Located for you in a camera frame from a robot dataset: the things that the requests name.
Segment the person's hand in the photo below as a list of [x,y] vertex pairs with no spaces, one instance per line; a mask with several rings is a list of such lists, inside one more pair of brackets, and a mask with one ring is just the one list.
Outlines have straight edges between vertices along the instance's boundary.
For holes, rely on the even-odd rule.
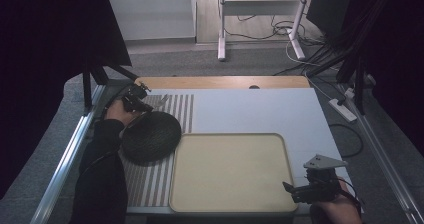
[[141,115],[140,112],[127,112],[124,109],[124,103],[122,100],[115,100],[112,105],[107,110],[105,115],[106,119],[115,119],[124,124],[124,126],[128,126],[132,120],[139,117]]
[[[346,183],[339,181],[340,186],[346,192]],[[328,218],[335,224],[361,224],[362,220],[358,214],[356,206],[347,197],[338,195],[336,199],[331,202],[317,202],[315,205],[321,207]]]

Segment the gray carpet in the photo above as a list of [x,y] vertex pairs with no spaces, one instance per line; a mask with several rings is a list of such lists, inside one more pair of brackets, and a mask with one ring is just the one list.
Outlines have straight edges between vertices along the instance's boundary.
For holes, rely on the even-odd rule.
[[[140,76],[267,76],[297,65],[287,58],[285,44],[281,46],[267,49],[230,49],[227,51],[227,62],[219,62],[215,50],[134,54],[131,55],[134,67],[129,69]],[[316,49],[316,47],[307,48],[307,56]],[[287,74],[297,75],[299,72],[297,70]],[[122,75],[113,71],[108,70],[108,73],[113,78],[122,78]],[[335,73],[328,70],[320,76],[324,80],[334,82]],[[340,97],[340,94],[327,83],[315,78],[313,81],[330,97]],[[38,206],[83,113],[81,77],[68,81],[64,93],[60,109],[37,150],[5,198],[0,201],[0,223],[29,223]],[[327,104],[327,97],[318,91],[317,95],[329,124],[349,125]],[[390,158],[416,201],[423,206],[424,159],[380,108],[372,97],[371,89],[365,91],[364,106],[366,116]],[[360,133],[357,125],[349,126]],[[359,139],[355,134],[344,128],[335,127],[331,130],[342,154],[356,150]],[[348,172],[353,184],[364,201],[366,223],[409,223],[367,143],[359,155],[346,158],[346,161],[349,162]],[[65,184],[49,223],[66,223],[69,220],[72,194],[72,181],[69,181]],[[143,217],[132,216],[128,217],[127,223],[143,223],[144,220]],[[307,217],[299,217],[295,223],[310,223],[310,221]]]

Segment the black round object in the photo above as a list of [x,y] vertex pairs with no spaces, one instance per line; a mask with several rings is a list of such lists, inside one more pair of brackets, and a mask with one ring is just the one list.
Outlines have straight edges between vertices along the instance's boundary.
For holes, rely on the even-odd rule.
[[122,150],[130,161],[143,165],[171,154],[181,140],[181,125],[171,114],[148,112],[124,131]]

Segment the power strip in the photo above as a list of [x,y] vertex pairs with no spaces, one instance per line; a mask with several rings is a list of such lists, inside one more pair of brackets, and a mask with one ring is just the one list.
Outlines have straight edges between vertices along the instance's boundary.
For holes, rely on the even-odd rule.
[[337,99],[332,99],[330,100],[328,103],[330,104],[330,106],[332,106],[340,115],[342,115],[342,117],[344,117],[344,119],[346,119],[347,122],[349,123],[353,123],[356,121],[356,116],[349,111],[349,109],[347,109],[344,105],[337,105],[337,102],[339,100]]

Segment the tray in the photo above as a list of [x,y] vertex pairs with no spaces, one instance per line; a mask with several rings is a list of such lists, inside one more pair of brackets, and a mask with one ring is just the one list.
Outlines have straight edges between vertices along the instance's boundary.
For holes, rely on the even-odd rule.
[[184,134],[175,151],[169,204],[176,212],[284,212],[297,208],[283,138]]

